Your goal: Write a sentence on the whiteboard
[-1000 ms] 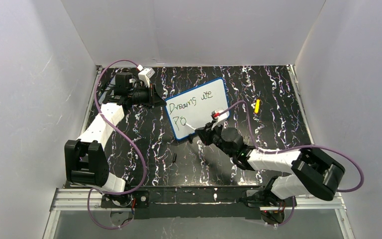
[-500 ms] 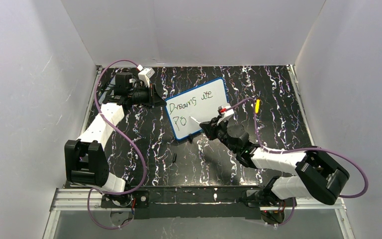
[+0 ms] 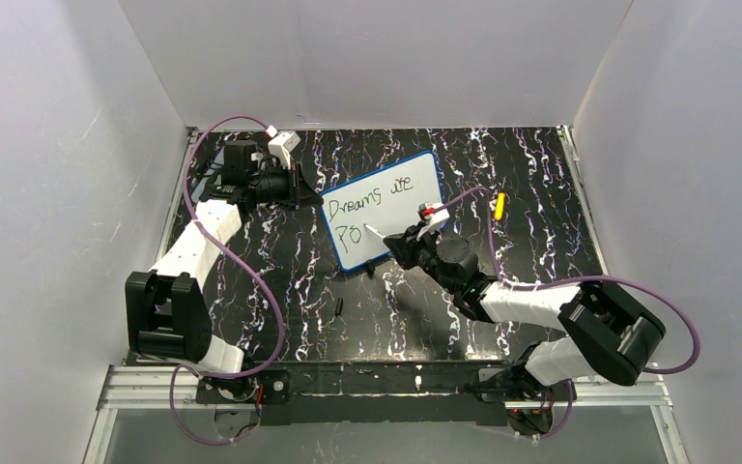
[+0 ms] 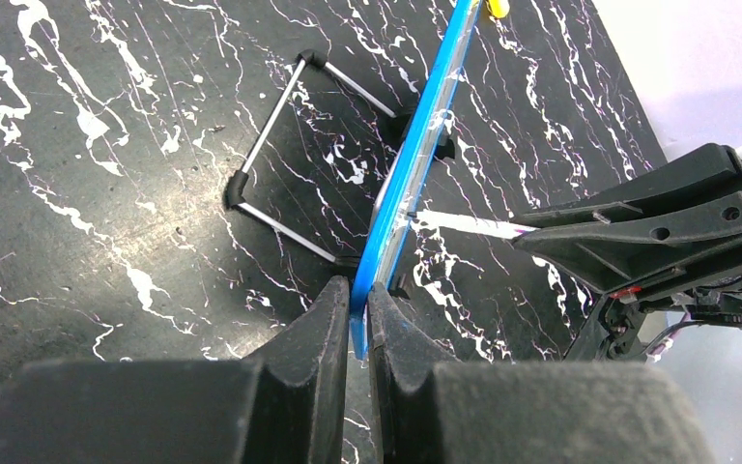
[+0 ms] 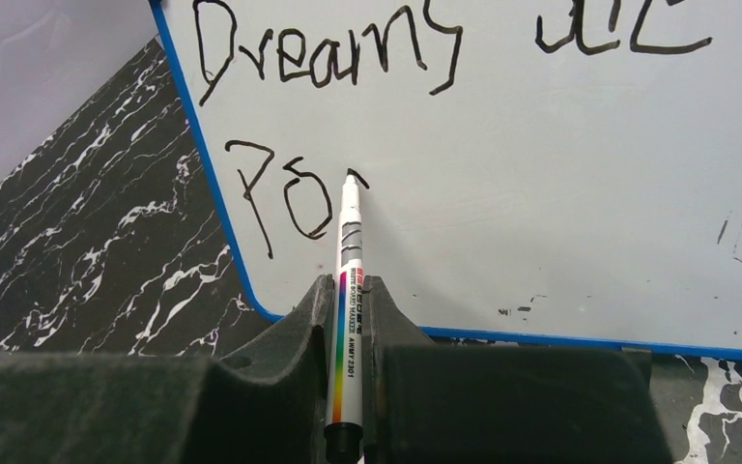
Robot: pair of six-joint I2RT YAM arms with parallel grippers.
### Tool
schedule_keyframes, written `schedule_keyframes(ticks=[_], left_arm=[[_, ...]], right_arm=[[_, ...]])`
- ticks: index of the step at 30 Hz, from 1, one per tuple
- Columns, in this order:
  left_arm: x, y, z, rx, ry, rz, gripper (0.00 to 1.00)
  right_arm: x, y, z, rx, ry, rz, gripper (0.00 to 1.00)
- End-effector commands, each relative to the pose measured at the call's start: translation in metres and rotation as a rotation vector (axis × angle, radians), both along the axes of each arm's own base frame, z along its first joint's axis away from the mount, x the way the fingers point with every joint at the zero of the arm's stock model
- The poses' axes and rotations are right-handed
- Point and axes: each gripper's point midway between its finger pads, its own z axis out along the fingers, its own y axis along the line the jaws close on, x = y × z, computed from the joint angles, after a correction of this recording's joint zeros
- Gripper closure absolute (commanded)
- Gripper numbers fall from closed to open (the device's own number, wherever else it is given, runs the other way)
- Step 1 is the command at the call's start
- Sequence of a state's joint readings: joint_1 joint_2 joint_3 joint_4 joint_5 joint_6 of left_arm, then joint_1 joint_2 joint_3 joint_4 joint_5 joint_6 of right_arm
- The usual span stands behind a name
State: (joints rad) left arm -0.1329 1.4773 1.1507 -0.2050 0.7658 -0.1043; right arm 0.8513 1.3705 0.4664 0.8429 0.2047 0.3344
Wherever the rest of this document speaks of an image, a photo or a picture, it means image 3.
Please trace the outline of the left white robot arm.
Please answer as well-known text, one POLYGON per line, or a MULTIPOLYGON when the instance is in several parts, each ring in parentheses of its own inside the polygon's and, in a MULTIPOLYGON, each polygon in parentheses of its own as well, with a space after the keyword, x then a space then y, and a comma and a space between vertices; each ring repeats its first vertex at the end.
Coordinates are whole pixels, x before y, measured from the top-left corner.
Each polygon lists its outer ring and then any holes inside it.
POLYGON ((265 146, 228 141, 214 156, 200 183, 198 219, 149 271, 126 281, 131 352, 200 372, 229 375, 243 368, 244 351, 213 333, 202 290, 222 247, 257 206, 297 211, 322 204, 291 158, 299 143, 295 132, 281 131, 265 146))

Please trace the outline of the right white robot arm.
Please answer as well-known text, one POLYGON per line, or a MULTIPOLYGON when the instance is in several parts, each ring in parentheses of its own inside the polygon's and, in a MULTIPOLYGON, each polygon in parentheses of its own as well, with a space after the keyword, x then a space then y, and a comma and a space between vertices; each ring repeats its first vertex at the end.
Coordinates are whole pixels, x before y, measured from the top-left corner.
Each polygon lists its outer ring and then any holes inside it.
POLYGON ((471 320, 523 322, 563 332, 559 340, 527 349, 512 368, 513 376, 540 386, 590 375, 632 386, 667 332, 651 311, 614 282, 521 290, 481 271, 478 255, 460 237, 440 240, 411 226, 385 236, 383 242, 400 267, 418 267, 471 320))

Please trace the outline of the blue framed whiteboard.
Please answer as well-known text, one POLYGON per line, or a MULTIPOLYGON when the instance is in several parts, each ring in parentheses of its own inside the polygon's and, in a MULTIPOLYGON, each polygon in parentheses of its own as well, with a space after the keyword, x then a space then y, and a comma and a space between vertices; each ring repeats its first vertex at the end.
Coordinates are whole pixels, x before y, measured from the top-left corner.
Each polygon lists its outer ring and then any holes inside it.
POLYGON ((402 233, 420 220, 418 209, 423 203, 443 203, 437 156, 423 151, 327 189, 321 196, 339 268, 351 272, 388 253, 383 240, 365 229, 364 223, 385 236, 402 233))

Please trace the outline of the black white marker pen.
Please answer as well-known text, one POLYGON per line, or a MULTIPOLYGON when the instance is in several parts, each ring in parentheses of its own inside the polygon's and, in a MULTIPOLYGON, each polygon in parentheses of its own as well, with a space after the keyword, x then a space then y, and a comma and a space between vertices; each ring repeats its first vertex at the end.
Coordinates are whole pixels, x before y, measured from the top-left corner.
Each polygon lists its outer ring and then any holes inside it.
POLYGON ((377 228, 373 227, 372 225, 364 223, 363 226, 365 229, 367 229, 370 233, 372 233, 379 239, 383 240, 385 238, 385 235, 381 233, 377 228))

